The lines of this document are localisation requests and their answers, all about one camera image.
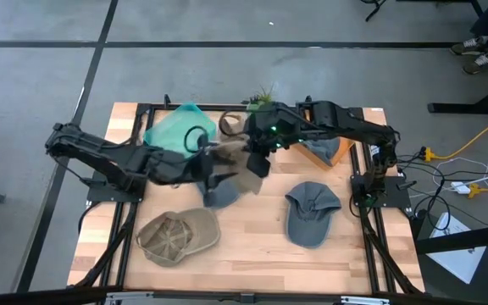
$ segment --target cap brim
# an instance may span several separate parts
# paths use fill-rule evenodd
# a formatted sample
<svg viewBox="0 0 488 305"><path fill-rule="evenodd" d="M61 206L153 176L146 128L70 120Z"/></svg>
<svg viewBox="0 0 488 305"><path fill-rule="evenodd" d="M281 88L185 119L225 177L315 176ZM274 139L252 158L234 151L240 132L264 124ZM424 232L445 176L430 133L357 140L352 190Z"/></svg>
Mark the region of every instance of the cap brim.
<svg viewBox="0 0 488 305"><path fill-rule="evenodd" d="M290 204L287 212L287 236L294 244L306 248L316 248L321 246L330 229L331 217L323 219L304 221L297 217L297 207L294 203Z"/></svg>
<svg viewBox="0 0 488 305"><path fill-rule="evenodd" d="M223 180L210 192L206 191L204 183L197 183L197 188L202 194L202 203L206 208L225 208L229 207L239 197L240 193L231 180Z"/></svg>
<svg viewBox="0 0 488 305"><path fill-rule="evenodd" d="M194 208L180 212L179 217L190 226L193 232L193 238L183 250L186 255L211 247L219 241L221 233L218 220L212 210Z"/></svg>

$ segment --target beige cap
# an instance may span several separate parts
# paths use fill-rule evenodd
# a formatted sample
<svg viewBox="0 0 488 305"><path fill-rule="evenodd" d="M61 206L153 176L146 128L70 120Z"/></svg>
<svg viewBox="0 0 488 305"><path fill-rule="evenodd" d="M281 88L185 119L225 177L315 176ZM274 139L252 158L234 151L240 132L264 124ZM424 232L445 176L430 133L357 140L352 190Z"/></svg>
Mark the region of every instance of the beige cap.
<svg viewBox="0 0 488 305"><path fill-rule="evenodd" d="M136 243L148 260L162 267L173 267L185 256L215 245L219 237L214 212L193 208L180 213L162 213L138 232Z"/></svg>

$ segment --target sneaker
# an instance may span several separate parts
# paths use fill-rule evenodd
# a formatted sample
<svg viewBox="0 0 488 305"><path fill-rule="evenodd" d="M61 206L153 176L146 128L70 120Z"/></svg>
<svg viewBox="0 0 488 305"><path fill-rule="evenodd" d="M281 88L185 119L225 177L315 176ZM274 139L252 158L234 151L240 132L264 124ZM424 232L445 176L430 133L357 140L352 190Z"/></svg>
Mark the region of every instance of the sneaker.
<svg viewBox="0 0 488 305"><path fill-rule="evenodd" d="M481 54L475 61L465 64L463 71L469 75L475 75L488 68L488 53Z"/></svg>
<svg viewBox="0 0 488 305"><path fill-rule="evenodd" d="M488 36L468 39L452 46L449 50L455 55L480 55L485 51Z"/></svg>

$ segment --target black wire bundle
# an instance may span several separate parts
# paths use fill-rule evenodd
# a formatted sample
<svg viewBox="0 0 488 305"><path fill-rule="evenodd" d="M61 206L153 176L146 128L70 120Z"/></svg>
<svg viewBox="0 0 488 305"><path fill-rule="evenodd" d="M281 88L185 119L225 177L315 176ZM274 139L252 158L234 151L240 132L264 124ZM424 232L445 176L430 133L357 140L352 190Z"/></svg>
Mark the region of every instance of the black wire bundle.
<svg viewBox="0 0 488 305"><path fill-rule="evenodd" d="M430 225L437 229L437 230L446 230L448 227L449 227L449 223L451 222L451 209L449 208L449 204L447 204L446 200L442 197L440 197L440 192L442 191L443 189L443 186L444 184L446 183L446 177L444 176L444 174L438 170L437 168L435 168L434 166L432 165L428 165L428 164L422 164L422 163L416 163L415 161L419 158L419 152L414 154L412 156L412 158L410 158L409 160L398 160L398 163L400 164L406 164L406 166L404 166L403 168L401 168L401 170L404 170L404 169L407 169L407 168L410 168L410 169L419 169L419 170L423 170L424 172L427 172L429 173L429 171L427 171L426 169L421 169L419 167L413 167L413 166L410 166L411 164L413 165L419 165L419 166L425 166L425 167L430 167L432 169L434 169L435 171L437 171L439 174L440 174L440 177L441 177L441 180L440 180L440 186L438 186L438 188L436 188L436 191L434 193L434 195L429 195L429 194L425 194L426 197L421 199L417 205L415 206L415 208L413 209L413 215L415 217L418 217L417 215L417 211L419 211L419 206L421 206L421 204L423 204L424 202L426 202L428 200L428 203L427 203L427 208L426 208L426 215L425 217L427 218L427 220L429 220L429 223ZM446 206L446 210L447 210L447 223L446 225L443 227L443 228L438 228L434 222L432 221L432 219L430 218L430 211L432 210L432 208L434 207L434 205L436 204L436 201L440 201L442 202L445 206Z"/></svg>
<svg viewBox="0 0 488 305"><path fill-rule="evenodd" d="M427 194L427 193L422 192L422 191L418 191L418 190L410 187L410 189L412 191L415 191L415 192L417 192L419 194L422 194L424 196L424 198L421 199L415 205L415 208L413 208L414 216L415 217L418 217L417 212L419 211L419 207L422 204L424 204L425 202L427 202L427 200L428 200L425 217L429 221L430 225L433 228L437 229L437 230L446 230L449 227L449 223L450 223L450 220L451 220L451 208L454 208L454 209L458 210L459 212L467 215L471 219L473 219L473 220L475 220L475 221L477 221L477 222L479 222L479 223L481 223L483 225L488 226L487 223L485 223L485 222L483 222L483 221L475 218L474 216L470 215L469 213L464 212L462 209L457 208L457 207L455 207L455 206L447 203L446 199L444 199L443 197L440 196L440 192L443 190L443 186L444 186L444 184L447 181L461 181L460 179L459 180L449 180L449 179L446 179L447 176L455 175L455 174L458 174L458 173L470 173L470 174L478 174L478 175L484 175L484 174L488 174L488 173L468 172L468 171L464 171L464 170L459 170L459 171L456 171L456 172L453 172L453 173L444 175L438 168L436 168L436 167L434 167L432 165L416 162L418 159L421 159L422 158L422 155L420 154L420 152L417 152L414 155L402 155L401 157L410 157L410 159L408 159L408 160L398 160L398 163L405 164L405 165L403 165L400 168L400 171L402 172L402 174L404 175L404 177L406 177L406 174L403 172L404 169L417 169L417 170L424 171L425 173L428 173L430 175L433 175L433 176L436 176L436 177L441 177L440 186L438 186L438 188L436 189L436 191L435 191L435 193L433 195ZM436 173L435 172L430 172L427 169L424 169L423 167L431 168ZM436 225L432 222L432 219L430 218L430 211L432 210L432 208L434 207L434 205L435 205L435 203L437 201L438 202L441 202L442 204L444 204L446 206L446 210L447 210L447 215L448 215L447 223L446 223L445 227L443 227L443 228L436 227Z"/></svg>

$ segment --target gray cap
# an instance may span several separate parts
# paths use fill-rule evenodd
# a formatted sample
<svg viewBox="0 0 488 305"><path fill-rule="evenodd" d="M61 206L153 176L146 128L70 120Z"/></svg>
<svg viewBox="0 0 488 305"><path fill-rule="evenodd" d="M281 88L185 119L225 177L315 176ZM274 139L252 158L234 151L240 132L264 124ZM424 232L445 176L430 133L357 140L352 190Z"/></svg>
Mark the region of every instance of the gray cap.
<svg viewBox="0 0 488 305"><path fill-rule="evenodd" d="M304 182L286 194L287 236L301 247L321 246L329 234L331 215L341 208L340 199L328 186Z"/></svg>
<svg viewBox="0 0 488 305"><path fill-rule="evenodd" d="M225 208L240 197L240 192L231 179L221 181L216 188L207 191L204 183L197 183L197 188L202 194L202 203L205 208Z"/></svg>
<svg viewBox="0 0 488 305"><path fill-rule="evenodd" d="M304 141L302 144L325 164L333 166L330 160L336 155L336 152L338 152L338 147L340 147L340 138Z"/></svg>

